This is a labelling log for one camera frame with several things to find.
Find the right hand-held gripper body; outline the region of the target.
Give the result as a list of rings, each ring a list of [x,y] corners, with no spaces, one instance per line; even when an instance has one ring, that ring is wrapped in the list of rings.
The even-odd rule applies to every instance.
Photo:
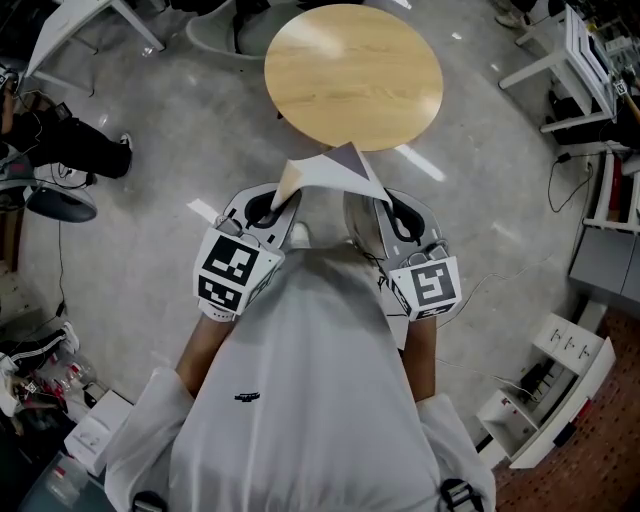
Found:
[[[462,299],[457,258],[445,241],[394,242],[387,250],[387,286],[410,322],[448,313]]]

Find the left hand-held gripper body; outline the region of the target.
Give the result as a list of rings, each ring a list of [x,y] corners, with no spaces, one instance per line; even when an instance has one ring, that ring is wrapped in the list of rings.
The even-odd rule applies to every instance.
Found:
[[[270,284],[284,262],[230,217],[220,216],[200,246],[193,270],[193,293],[207,317],[228,323],[240,316]]]

